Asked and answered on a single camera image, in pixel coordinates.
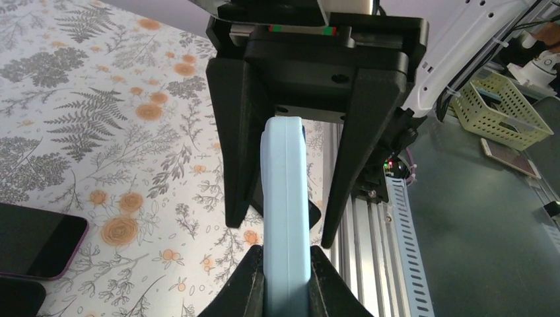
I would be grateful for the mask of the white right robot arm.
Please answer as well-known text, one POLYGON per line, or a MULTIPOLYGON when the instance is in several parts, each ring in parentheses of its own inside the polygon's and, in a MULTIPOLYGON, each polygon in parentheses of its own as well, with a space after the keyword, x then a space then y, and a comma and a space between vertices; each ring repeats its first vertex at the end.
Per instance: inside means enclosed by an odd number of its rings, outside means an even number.
POLYGON ((221 142, 225 223, 261 205, 261 134, 280 116, 343 131, 322 246, 332 245, 349 196, 387 201, 386 160, 408 145, 451 85, 493 39, 504 40, 538 1, 455 1, 428 42, 425 19, 383 15, 378 1, 206 1, 217 56, 206 75, 221 142))

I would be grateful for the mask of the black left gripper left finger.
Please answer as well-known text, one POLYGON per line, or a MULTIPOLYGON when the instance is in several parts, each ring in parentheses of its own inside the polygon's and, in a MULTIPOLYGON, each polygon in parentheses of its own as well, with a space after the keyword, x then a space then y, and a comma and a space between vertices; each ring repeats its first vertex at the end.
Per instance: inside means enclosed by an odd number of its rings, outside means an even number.
POLYGON ((199 317, 264 316, 263 247, 253 245, 199 317))

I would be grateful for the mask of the black phone case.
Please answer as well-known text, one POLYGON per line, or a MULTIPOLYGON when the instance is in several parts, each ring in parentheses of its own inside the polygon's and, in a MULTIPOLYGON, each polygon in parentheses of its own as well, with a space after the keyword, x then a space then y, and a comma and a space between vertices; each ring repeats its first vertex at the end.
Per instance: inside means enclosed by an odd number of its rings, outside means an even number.
POLYGON ((1 317, 36 316, 45 298, 45 288, 35 281, 1 278, 1 317))

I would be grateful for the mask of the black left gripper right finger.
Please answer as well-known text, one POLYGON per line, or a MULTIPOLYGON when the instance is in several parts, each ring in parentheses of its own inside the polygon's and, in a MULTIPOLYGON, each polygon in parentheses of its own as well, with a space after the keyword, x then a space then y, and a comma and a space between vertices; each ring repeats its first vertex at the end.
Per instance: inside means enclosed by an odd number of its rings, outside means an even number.
POLYGON ((311 316, 372 317, 357 300, 321 247, 311 246, 311 278, 308 282, 311 316))

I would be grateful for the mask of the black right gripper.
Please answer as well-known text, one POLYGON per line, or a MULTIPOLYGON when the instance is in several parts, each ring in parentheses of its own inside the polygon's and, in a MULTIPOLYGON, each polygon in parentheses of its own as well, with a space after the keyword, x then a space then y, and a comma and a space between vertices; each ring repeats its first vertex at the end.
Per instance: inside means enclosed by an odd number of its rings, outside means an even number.
POLYGON ((422 18, 334 13, 323 28, 212 19, 206 75, 221 152, 225 224, 245 219, 260 175, 260 140, 275 115, 341 123, 321 245, 330 248, 362 169, 413 140, 402 110, 426 50, 422 18))

